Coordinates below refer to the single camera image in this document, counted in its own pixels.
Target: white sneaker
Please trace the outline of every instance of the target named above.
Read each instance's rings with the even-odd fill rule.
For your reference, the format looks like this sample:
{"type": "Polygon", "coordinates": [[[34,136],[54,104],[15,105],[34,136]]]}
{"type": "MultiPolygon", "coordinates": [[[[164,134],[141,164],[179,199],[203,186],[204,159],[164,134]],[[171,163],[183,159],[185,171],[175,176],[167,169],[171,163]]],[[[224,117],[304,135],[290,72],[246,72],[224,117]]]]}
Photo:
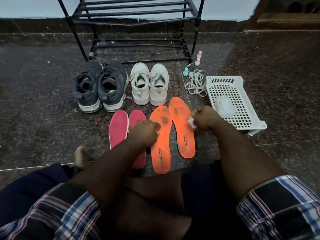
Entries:
{"type": "Polygon", "coordinates": [[[154,106],[164,105],[167,99],[169,74],[162,64],[155,64],[150,75],[150,102],[154,106]]]}
{"type": "Polygon", "coordinates": [[[146,64],[139,62],[135,64],[130,73],[132,97],[136,104],[145,105],[150,100],[150,72],[146,64]]]}

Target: white plastic basket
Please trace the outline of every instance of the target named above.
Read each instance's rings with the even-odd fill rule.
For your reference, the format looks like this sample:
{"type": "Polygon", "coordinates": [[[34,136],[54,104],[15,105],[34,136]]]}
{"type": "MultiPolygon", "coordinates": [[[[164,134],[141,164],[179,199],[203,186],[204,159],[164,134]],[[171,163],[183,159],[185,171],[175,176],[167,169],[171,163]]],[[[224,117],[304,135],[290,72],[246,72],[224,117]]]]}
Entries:
{"type": "Polygon", "coordinates": [[[267,128],[265,121],[259,120],[252,104],[243,89],[241,76],[207,76],[205,87],[210,98],[211,106],[217,97],[225,95],[231,99],[238,112],[233,117],[224,118],[238,130],[249,130],[248,134],[255,133],[267,128]]]}

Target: hand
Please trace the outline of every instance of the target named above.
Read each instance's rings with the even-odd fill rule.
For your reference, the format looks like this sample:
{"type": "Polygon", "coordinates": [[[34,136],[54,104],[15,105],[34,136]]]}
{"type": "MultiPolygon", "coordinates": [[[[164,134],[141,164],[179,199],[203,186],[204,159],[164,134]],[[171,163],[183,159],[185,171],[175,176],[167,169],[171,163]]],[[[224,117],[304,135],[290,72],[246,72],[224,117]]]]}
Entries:
{"type": "Polygon", "coordinates": [[[137,146],[143,149],[153,146],[158,138],[158,130],[161,126],[151,120],[137,121],[135,126],[130,127],[128,138],[132,139],[137,146]]]}
{"type": "Polygon", "coordinates": [[[200,106],[192,111],[191,116],[194,118],[194,124],[201,129],[213,130],[224,119],[210,106],[200,106]]]}

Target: dirt stain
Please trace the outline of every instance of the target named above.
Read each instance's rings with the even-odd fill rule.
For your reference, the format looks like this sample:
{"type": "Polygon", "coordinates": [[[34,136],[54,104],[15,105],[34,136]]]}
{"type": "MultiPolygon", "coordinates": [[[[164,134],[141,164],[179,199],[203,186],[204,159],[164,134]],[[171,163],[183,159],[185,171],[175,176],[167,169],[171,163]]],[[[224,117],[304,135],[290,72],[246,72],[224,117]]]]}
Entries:
{"type": "Polygon", "coordinates": [[[166,125],[168,123],[168,118],[162,117],[162,123],[166,125]]]}

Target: left hand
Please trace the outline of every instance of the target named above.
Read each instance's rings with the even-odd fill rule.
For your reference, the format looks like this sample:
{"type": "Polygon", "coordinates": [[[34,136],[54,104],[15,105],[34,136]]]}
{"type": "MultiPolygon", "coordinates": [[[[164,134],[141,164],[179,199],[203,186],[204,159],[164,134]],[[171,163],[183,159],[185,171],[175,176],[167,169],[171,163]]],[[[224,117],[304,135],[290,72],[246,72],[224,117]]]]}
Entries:
{"type": "Polygon", "coordinates": [[[158,138],[157,131],[160,128],[161,126],[157,122],[139,120],[135,126],[130,127],[128,138],[137,143],[138,147],[149,148],[156,143],[158,138]]]}

